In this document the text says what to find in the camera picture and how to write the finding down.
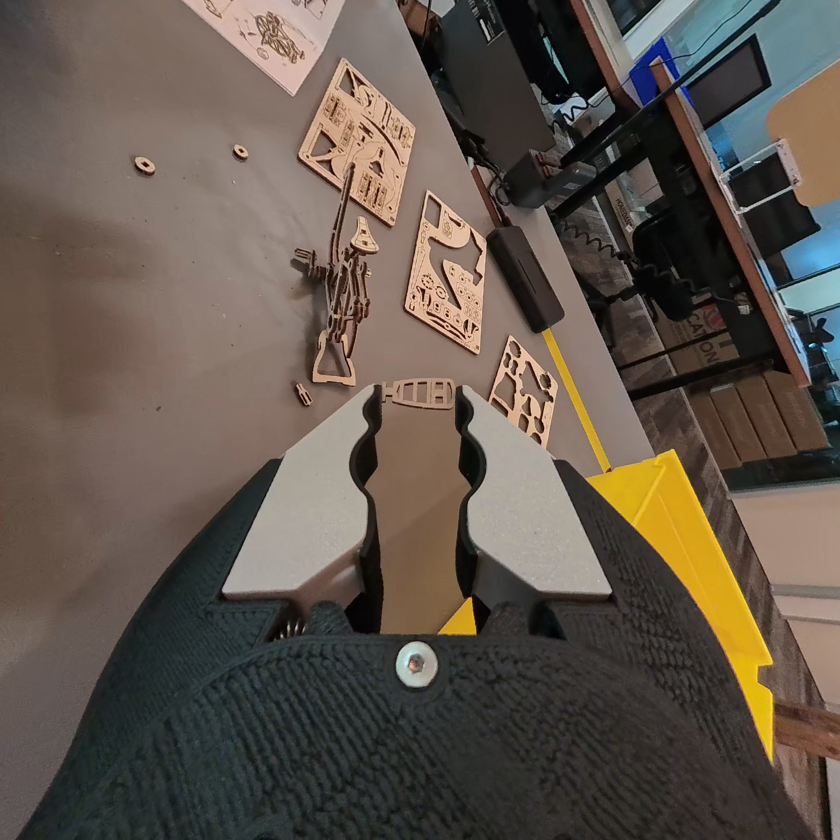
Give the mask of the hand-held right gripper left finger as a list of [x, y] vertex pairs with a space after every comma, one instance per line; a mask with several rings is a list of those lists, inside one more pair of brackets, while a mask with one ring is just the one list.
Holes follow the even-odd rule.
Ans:
[[336, 602], [362, 634], [382, 628], [384, 582], [375, 501], [382, 386], [367, 385], [291, 446], [222, 587], [233, 602], [280, 600], [309, 618]]

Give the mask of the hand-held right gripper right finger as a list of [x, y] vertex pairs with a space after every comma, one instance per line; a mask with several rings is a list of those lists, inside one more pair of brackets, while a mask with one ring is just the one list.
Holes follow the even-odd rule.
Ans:
[[458, 469], [456, 577], [476, 632], [511, 605], [531, 627], [554, 603], [603, 605], [613, 588], [559, 462], [471, 387], [455, 392]]

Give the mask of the small slotted wooden part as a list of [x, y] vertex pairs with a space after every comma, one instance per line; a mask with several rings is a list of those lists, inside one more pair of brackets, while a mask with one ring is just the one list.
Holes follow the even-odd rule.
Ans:
[[421, 410], [448, 411], [455, 407], [455, 384], [443, 377], [415, 377], [383, 382], [382, 402]]

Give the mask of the wooden parts sheet round holes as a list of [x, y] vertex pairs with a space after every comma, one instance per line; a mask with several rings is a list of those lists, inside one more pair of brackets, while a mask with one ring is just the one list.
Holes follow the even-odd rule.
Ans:
[[559, 384], [514, 336], [507, 336], [488, 403], [547, 449]]

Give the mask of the partly assembled wooden model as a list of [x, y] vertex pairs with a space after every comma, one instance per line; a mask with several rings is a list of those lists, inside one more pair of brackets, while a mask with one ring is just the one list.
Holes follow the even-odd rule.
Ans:
[[[366, 259], [379, 252], [365, 217], [356, 220], [356, 229], [349, 243], [340, 248], [340, 237], [347, 213], [355, 175], [355, 163], [348, 163], [329, 242], [326, 265], [319, 264], [313, 249], [295, 248], [293, 258], [306, 269], [309, 279], [319, 282], [325, 292], [327, 325], [318, 336], [318, 350], [313, 362], [311, 381], [314, 384], [356, 386], [352, 352], [359, 327], [370, 315], [371, 299], [368, 278], [371, 274]], [[347, 374], [324, 374], [321, 362], [329, 348], [341, 350]]]

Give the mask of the wooden parts sheet curved cutouts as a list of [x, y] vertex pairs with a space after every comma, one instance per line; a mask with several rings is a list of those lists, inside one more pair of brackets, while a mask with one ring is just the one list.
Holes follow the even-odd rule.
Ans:
[[383, 224], [396, 224], [416, 129], [342, 58], [298, 152], [300, 163], [337, 188], [350, 165], [350, 198]]

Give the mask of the yellow tape strip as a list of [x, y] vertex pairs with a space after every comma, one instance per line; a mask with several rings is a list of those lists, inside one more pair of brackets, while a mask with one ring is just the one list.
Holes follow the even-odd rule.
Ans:
[[541, 335], [548, 347], [553, 363], [560, 375], [560, 380], [562, 381], [563, 387], [570, 398], [574, 413], [581, 424], [584, 435], [594, 457], [597, 460], [600, 470], [603, 474], [608, 474], [613, 471], [613, 466], [597, 432], [595, 431], [595, 426], [592, 422], [590, 414], [588, 413], [581, 394], [574, 382], [571, 370], [562, 356], [560, 346], [553, 335], [553, 331], [551, 329], [546, 329], [542, 331]]

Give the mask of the black power adapter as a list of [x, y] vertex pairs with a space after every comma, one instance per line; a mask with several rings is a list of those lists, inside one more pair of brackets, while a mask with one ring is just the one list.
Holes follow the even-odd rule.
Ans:
[[502, 226], [486, 238], [489, 252], [533, 333], [564, 318], [564, 309], [519, 226]]

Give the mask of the row of cardboard boxes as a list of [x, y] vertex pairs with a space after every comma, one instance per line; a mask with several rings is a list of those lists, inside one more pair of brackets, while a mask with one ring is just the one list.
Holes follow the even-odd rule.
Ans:
[[831, 447], [811, 391], [797, 386], [790, 374], [738, 375], [692, 392], [688, 401], [721, 470]]

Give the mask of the wooden edged desk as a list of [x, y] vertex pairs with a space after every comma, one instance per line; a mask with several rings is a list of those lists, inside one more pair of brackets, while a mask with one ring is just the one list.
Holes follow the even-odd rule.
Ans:
[[631, 111], [631, 106], [635, 104], [632, 99], [628, 99], [624, 105], [617, 104], [614, 119], [605, 121], [606, 125], [612, 126], [611, 132], [605, 133], [603, 126], [599, 126], [563, 157], [565, 165], [575, 162], [590, 163], [620, 139], [635, 137], [635, 146], [627, 154], [599, 172], [588, 186], [580, 188], [572, 198], [564, 200], [554, 215], [557, 218], [566, 218], [620, 174], [628, 172], [641, 161], [649, 160], [651, 164], [657, 164], [654, 171], [658, 183], [680, 221], [698, 267], [707, 277], [707, 285], [714, 290], [721, 286], [724, 275], [709, 257], [707, 247], [711, 238], [700, 227], [697, 210], [685, 193], [679, 172], [669, 158], [669, 149], [679, 148], [689, 162], [688, 173], [693, 176], [705, 197], [705, 202], [716, 219], [716, 227], [726, 239], [731, 255], [738, 264], [739, 276], [748, 287], [749, 301], [753, 309], [759, 311], [761, 320], [770, 333], [770, 339], [763, 343], [746, 343], [744, 346], [749, 352], [736, 359], [686, 374], [676, 374], [633, 389], [628, 388], [626, 392], [632, 403], [686, 389], [692, 385], [707, 384], [716, 377], [732, 376], [760, 363], [771, 363], [775, 370], [790, 374], [793, 384], [801, 389], [812, 383], [801, 337], [794, 329], [789, 313], [781, 306], [781, 299], [775, 289], [762, 273], [763, 262], [753, 253], [740, 216], [732, 208], [732, 202], [721, 186], [718, 161], [706, 150], [705, 131], [700, 127], [697, 116], [681, 91], [698, 71], [711, 63], [747, 29], [777, 6], [778, 2], [768, 2], [761, 6], [744, 25], [700, 58], [679, 78], [671, 78], [663, 61], [653, 63], [650, 68], [657, 80], [659, 94], [635, 111]]

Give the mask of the clear acrylic holder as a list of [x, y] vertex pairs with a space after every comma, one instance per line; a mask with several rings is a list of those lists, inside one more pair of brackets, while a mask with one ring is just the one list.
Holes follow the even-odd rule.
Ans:
[[803, 183], [791, 145], [778, 139], [725, 169], [718, 183], [736, 215], [744, 215], [776, 198], [792, 193]]

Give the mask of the black laptop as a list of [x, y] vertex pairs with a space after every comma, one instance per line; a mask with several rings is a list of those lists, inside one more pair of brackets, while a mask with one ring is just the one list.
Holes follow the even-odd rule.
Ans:
[[552, 149], [553, 131], [493, 2], [455, 2], [440, 19], [438, 54], [467, 128], [501, 170]]

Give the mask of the beige rounded board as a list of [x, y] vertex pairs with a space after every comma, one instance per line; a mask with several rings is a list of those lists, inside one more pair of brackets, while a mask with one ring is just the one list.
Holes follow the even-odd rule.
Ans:
[[797, 200], [819, 207], [839, 197], [839, 63], [785, 94], [769, 111], [766, 128], [783, 140], [801, 176]]

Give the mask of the black flat monitor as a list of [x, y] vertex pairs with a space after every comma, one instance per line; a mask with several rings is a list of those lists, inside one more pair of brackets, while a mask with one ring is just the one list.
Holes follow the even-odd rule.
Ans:
[[751, 35], [684, 87], [703, 130], [739, 110], [772, 86], [760, 40]]

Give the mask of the printed instruction sheet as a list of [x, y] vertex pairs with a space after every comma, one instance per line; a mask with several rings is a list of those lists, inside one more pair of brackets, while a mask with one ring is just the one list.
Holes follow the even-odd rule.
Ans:
[[185, 1], [291, 96], [322, 55], [344, 1]]

